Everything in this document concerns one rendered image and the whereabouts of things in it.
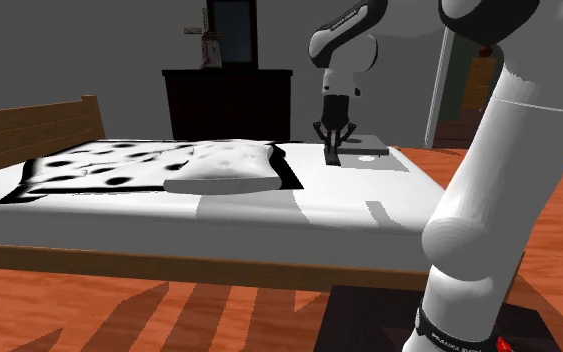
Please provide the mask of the dark framed window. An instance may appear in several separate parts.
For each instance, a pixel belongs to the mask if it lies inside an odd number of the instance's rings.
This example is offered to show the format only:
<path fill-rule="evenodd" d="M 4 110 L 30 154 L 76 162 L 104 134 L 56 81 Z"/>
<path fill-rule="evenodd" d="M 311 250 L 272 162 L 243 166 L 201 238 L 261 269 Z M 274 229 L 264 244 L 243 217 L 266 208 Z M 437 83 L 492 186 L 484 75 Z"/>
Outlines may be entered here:
<path fill-rule="evenodd" d="M 206 0 L 212 32 L 223 33 L 219 42 L 224 69 L 258 69 L 256 0 Z"/>

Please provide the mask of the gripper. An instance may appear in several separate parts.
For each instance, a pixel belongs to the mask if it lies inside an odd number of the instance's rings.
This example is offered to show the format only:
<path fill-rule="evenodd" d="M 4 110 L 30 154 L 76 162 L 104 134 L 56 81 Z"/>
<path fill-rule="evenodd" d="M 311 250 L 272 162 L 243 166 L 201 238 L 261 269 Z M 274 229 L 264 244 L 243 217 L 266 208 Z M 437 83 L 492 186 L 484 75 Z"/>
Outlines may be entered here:
<path fill-rule="evenodd" d="M 346 95 L 325 95 L 323 97 L 322 122 L 313 123 L 313 128 L 326 149 L 335 145 L 339 148 L 355 131 L 357 125 L 349 122 L 348 109 L 350 98 Z"/>

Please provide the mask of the doorway with white frame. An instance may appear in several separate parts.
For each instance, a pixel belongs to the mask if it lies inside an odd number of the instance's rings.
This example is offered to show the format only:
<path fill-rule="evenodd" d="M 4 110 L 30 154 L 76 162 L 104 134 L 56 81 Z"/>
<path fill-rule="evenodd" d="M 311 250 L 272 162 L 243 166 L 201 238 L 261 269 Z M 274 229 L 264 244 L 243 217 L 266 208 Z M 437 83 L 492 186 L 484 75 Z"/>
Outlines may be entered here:
<path fill-rule="evenodd" d="M 502 64 L 499 47 L 481 46 L 444 30 L 424 148 L 469 148 Z"/>

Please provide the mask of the dark chest of drawers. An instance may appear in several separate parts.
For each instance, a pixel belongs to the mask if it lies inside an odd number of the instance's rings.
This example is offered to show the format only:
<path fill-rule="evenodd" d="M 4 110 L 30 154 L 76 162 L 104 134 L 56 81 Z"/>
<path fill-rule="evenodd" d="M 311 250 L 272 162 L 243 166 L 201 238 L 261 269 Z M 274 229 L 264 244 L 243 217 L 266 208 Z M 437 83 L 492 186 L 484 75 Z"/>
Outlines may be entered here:
<path fill-rule="evenodd" d="M 291 70 L 221 64 L 167 69 L 162 76 L 175 140 L 290 140 Z"/>

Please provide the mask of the grey flat book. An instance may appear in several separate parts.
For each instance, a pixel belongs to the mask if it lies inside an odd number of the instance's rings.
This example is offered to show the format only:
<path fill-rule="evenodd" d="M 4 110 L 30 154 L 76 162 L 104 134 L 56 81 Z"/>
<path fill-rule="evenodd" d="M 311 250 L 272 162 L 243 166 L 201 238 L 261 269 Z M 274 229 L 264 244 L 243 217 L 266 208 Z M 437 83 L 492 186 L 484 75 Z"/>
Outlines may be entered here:
<path fill-rule="evenodd" d="M 374 135 L 351 135 L 337 149 L 339 154 L 387 156 L 389 148 Z"/>

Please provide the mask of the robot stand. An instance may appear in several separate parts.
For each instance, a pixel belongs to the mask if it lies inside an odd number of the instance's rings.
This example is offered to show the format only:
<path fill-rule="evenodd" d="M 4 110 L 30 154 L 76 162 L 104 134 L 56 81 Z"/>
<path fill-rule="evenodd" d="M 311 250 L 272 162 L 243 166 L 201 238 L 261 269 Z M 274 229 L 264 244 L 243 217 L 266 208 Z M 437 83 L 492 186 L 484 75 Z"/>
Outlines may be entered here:
<path fill-rule="evenodd" d="M 334 286 L 314 352 L 401 352 L 421 291 Z M 504 303 L 497 325 L 514 352 L 561 352 L 540 314 Z"/>

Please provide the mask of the wooden bed with white mattress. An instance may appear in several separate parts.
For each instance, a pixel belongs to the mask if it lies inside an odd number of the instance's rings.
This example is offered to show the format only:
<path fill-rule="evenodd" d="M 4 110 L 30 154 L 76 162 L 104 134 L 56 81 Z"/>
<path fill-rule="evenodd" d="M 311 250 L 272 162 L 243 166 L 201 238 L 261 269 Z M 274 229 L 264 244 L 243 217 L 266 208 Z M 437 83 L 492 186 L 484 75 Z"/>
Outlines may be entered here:
<path fill-rule="evenodd" d="M 105 135 L 97 99 L 0 110 L 0 199 L 26 161 Z M 0 204 L 0 269 L 326 291 L 420 289 L 442 188 L 399 151 L 275 143 L 303 188 L 233 195 L 51 194 Z"/>

